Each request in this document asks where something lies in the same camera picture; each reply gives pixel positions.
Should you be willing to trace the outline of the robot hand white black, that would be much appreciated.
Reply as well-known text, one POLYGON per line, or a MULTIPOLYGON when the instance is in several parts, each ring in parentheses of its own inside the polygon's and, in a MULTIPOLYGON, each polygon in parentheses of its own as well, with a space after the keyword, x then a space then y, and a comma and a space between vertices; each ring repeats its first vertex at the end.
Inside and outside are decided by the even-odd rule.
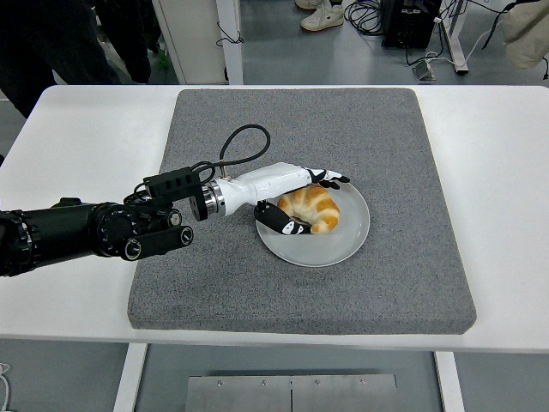
POLYGON ((279 162, 236 179, 217 179, 209 189, 212 210, 222 216, 249 204, 255 219, 276 233, 320 234, 334 230, 340 219, 328 189, 338 190, 348 182, 337 172, 279 162))

